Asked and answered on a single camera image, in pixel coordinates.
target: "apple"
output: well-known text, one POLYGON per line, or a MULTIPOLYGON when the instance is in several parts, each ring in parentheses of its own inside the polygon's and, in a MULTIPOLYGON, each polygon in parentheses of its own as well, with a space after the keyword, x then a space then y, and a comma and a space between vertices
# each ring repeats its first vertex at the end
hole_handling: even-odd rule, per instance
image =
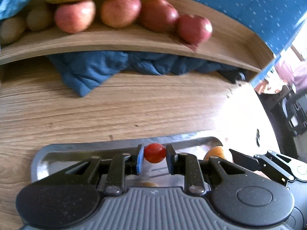
POLYGON ((182 15, 177 21, 177 35, 187 43, 198 46, 212 35, 210 21, 201 16, 182 15))
POLYGON ((63 4, 56 9, 54 20, 59 29, 74 34, 90 26, 95 12, 95 3, 92 0, 63 4))
POLYGON ((179 17, 178 11, 166 0, 148 0, 142 5, 140 23, 157 33, 171 32, 179 17))
POLYGON ((101 6, 100 18, 110 27, 126 27, 139 16, 141 6, 140 0, 106 0, 101 6))

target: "silver tray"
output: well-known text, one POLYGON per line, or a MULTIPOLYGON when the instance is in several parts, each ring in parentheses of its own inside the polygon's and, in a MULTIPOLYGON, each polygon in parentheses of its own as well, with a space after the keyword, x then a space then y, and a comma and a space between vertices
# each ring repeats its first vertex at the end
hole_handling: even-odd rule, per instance
MULTIPOLYGON (((35 182, 45 178, 91 156, 112 159, 118 153, 133 152, 138 144, 144 144, 146 146, 150 143, 160 143, 164 146, 166 144, 172 144, 177 153, 191 153, 202 160, 211 148, 225 146, 225 138, 213 131, 200 131, 173 136, 107 142, 50 144, 43 147, 35 155, 31 164, 31 181, 35 182)), ((154 182, 163 187, 183 186, 184 177, 181 175, 170 175, 165 159, 158 164, 151 164, 144 160, 142 173, 139 176, 127 176, 126 187, 142 186, 142 182, 144 181, 154 182)))

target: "red ball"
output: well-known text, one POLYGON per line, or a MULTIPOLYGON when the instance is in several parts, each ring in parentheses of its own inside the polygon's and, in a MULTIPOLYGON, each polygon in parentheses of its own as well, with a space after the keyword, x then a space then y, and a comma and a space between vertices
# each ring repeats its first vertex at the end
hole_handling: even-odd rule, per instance
POLYGON ((144 157, 150 163, 159 163, 166 156, 166 149, 162 144, 149 144, 144 149, 144 157))

